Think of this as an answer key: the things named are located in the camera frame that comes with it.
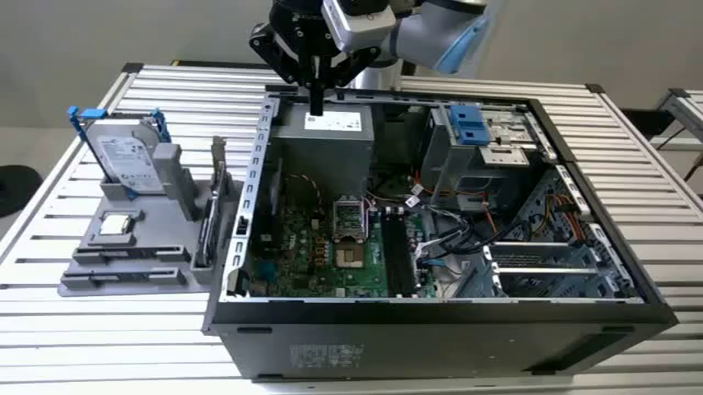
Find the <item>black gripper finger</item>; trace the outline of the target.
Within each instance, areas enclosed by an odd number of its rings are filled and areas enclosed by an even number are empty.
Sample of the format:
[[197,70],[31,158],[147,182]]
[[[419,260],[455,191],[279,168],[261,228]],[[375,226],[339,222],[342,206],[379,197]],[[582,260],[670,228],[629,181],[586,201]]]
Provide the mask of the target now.
[[345,60],[333,66],[331,56],[321,57],[317,72],[317,115],[323,115],[326,90],[347,86],[358,74],[375,62],[381,55],[379,47],[353,51]]
[[[317,115],[315,67],[313,55],[309,53],[309,37],[298,23],[286,26],[283,32],[285,35],[281,35],[271,23],[257,24],[250,36],[250,45],[278,75],[289,83],[295,82],[309,90],[310,114]],[[297,58],[286,52],[277,37],[290,39],[287,44],[294,44]]]

